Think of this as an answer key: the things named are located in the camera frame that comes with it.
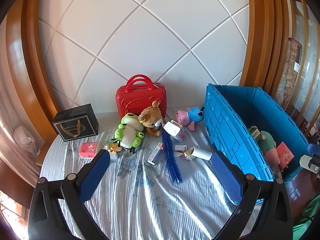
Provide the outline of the pink pig plush teal dress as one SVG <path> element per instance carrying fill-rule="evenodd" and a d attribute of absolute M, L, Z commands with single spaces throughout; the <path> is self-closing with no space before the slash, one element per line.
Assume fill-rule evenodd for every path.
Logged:
<path fill-rule="evenodd" d="M 280 160 L 278 157 L 278 152 L 276 150 L 276 143 L 272 135 L 270 135 L 270 133 L 266 131 L 260 131 L 260 136 L 255 140 L 259 145 L 269 167 L 279 165 Z"/>

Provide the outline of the green medicine box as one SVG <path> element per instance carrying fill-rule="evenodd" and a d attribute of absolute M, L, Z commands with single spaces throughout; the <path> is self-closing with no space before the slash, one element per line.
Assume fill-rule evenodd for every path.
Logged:
<path fill-rule="evenodd" d="M 252 126 L 252 127 L 250 127 L 248 130 L 249 130 L 251 136 L 252 136 L 254 139 L 256 139 L 257 137 L 260 136 L 260 131 L 259 131 L 259 129 L 258 129 L 257 127 Z"/>

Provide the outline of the pink tissue pack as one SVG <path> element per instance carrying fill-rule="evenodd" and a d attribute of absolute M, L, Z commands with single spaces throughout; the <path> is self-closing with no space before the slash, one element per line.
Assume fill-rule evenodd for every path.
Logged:
<path fill-rule="evenodd" d="M 79 156 L 83 159 L 93 159 L 96 156 L 98 142 L 84 142 L 79 148 Z"/>

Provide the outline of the white plastic bag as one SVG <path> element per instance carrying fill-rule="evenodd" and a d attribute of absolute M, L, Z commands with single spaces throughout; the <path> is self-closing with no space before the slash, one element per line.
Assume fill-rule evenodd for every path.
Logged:
<path fill-rule="evenodd" d="M 18 126 L 14 130 L 14 139 L 21 150 L 32 156 L 37 155 L 35 139 L 25 127 Z"/>

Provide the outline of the small white grey box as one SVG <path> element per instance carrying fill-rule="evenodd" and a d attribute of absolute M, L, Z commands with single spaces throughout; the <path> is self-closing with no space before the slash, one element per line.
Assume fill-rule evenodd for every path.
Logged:
<path fill-rule="evenodd" d="M 116 160 L 116 159 L 118 159 L 117 152 L 110 152 L 110 159 L 111 159 L 111 160 Z"/>

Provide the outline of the white paper tube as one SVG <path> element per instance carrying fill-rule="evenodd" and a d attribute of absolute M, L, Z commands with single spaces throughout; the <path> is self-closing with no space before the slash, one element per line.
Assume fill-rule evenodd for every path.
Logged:
<path fill-rule="evenodd" d="M 197 157 L 206 161 L 209 161 L 212 157 L 212 152 L 203 150 L 198 147 L 193 147 L 193 152 L 191 154 L 193 157 Z"/>

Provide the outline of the black gift box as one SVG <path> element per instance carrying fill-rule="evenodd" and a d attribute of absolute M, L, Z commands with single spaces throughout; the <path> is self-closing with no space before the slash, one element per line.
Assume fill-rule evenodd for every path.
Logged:
<path fill-rule="evenodd" d="M 58 112 L 53 126 L 63 141 L 92 137 L 99 133 L 99 122 L 90 103 Z"/>

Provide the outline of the bed sheet striped blue white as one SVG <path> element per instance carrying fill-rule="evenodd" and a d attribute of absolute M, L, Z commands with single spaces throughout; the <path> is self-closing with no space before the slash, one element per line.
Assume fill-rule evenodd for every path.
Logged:
<path fill-rule="evenodd" d="M 79 157 L 83 142 L 111 142 L 120 123 L 117 112 L 96 114 L 99 134 L 64 142 L 57 136 L 41 168 L 48 181 L 64 179 L 91 159 Z M 135 154 L 121 151 L 112 160 L 90 201 L 89 213 L 109 239 L 212 239 L 236 205 L 210 162 L 177 159 L 183 182 L 172 183 L 163 154 L 147 162 L 161 137 L 147 134 Z"/>

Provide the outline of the yellow foil sachet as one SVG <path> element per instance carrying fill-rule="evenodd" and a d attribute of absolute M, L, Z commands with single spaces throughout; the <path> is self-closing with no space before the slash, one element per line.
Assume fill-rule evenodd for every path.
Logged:
<path fill-rule="evenodd" d="M 187 160 L 193 160 L 193 159 L 195 159 L 195 156 L 193 156 L 194 150 L 195 150 L 195 147 L 191 147 L 191 148 L 187 149 L 187 150 L 184 152 L 185 159 L 187 159 Z"/>

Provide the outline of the red white small box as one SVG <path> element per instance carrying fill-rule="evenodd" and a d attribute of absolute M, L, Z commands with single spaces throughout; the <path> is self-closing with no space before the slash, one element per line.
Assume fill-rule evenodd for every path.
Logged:
<path fill-rule="evenodd" d="M 182 152 L 174 152 L 174 157 L 177 159 L 186 159 L 186 156 Z"/>

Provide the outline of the blue bottle brush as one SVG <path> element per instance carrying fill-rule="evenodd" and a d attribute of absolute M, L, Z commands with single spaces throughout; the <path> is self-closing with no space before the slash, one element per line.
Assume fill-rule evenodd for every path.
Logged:
<path fill-rule="evenodd" d="M 170 175 L 171 181 L 175 184 L 179 184 L 183 182 L 180 169 L 175 160 L 174 149 L 172 145 L 171 136 L 169 133 L 165 131 L 165 129 L 161 132 L 162 142 L 163 142 L 163 151 L 164 151 L 164 159 L 165 165 Z"/>

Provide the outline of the long white blue medicine box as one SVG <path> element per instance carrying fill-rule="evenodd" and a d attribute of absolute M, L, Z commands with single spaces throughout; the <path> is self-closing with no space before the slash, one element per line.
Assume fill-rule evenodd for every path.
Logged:
<path fill-rule="evenodd" d="M 159 159 L 159 156 L 161 155 L 162 151 L 164 148 L 164 144 L 163 142 L 159 142 L 155 149 L 153 150 L 153 152 L 151 153 L 151 155 L 148 157 L 148 163 L 151 165 L 155 165 L 157 160 Z"/>

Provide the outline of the pink pig plush blue shirt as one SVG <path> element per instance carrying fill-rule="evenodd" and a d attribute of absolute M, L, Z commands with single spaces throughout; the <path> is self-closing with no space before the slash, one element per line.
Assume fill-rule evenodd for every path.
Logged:
<path fill-rule="evenodd" d="M 175 118 L 180 125 L 187 126 L 190 131 L 194 131 L 195 124 L 204 120 L 204 106 L 188 108 L 186 111 L 178 110 Z"/>

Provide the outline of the pink white tissue box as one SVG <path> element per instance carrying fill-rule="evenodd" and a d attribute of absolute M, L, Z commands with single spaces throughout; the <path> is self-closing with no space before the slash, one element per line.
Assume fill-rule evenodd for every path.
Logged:
<path fill-rule="evenodd" d="M 172 136 L 178 142 L 183 142 L 186 138 L 185 128 L 174 120 L 167 122 L 163 128 L 170 136 Z"/>

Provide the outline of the red hard-shell case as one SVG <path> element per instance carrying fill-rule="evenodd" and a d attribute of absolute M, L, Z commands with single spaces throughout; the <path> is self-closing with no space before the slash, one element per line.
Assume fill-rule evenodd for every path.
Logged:
<path fill-rule="evenodd" d="M 137 74 L 128 79 L 126 85 L 116 91 L 116 104 L 120 117 L 127 113 L 139 115 L 142 110 L 159 102 L 159 109 L 164 118 L 167 110 L 167 93 L 159 82 L 153 82 L 148 76 Z"/>

